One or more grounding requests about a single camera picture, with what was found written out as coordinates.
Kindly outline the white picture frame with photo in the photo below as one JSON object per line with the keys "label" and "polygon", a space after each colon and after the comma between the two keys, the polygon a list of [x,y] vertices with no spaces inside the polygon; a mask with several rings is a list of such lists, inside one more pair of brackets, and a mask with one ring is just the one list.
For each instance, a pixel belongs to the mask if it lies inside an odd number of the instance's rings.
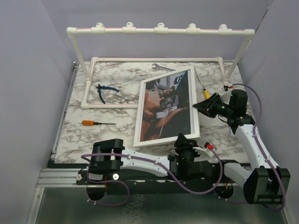
{"label": "white picture frame with photo", "polygon": [[196,102],[193,66],[141,81],[133,145],[169,144],[179,134],[187,139],[200,137]]}

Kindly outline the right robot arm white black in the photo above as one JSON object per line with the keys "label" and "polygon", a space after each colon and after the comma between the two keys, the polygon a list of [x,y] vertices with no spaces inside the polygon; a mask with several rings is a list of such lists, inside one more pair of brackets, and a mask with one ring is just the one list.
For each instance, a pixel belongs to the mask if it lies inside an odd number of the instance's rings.
{"label": "right robot arm white black", "polygon": [[205,101],[193,105],[207,117],[225,117],[250,162],[251,170],[244,169],[238,163],[226,163],[215,170],[215,179],[219,182],[233,180],[242,187],[249,204],[279,204],[284,207],[290,172],[281,168],[267,151],[254,119],[247,114],[247,101],[246,91],[234,89],[230,92],[228,103],[215,93]]}

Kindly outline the yellow black handled screwdriver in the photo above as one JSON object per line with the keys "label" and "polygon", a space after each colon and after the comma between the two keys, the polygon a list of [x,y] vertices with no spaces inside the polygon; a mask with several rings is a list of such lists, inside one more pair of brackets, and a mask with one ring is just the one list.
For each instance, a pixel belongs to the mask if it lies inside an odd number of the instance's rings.
{"label": "yellow black handled screwdriver", "polygon": [[207,89],[205,88],[205,86],[202,84],[201,85],[202,88],[203,88],[203,92],[204,92],[204,95],[205,95],[205,99],[209,99],[210,98],[210,95],[209,95],[209,92],[207,91]]}

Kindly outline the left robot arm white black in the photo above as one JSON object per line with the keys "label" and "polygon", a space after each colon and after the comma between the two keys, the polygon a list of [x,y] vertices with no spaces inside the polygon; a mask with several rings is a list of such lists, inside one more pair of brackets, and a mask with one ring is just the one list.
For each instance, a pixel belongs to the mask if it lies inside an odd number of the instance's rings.
{"label": "left robot arm white black", "polygon": [[157,177],[167,177],[168,172],[179,180],[209,178],[212,176],[212,165],[208,161],[195,161],[200,154],[194,149],[195,140],[187,139],[179,133],[174,143],[176,154],[168,156],[152,156],[130,150],[123,146],[123,140],[112,139],[95,142],[91,156],[87,179],[98,184],[103,175],[112,174],[120,169],[131,169],[153,174]]}

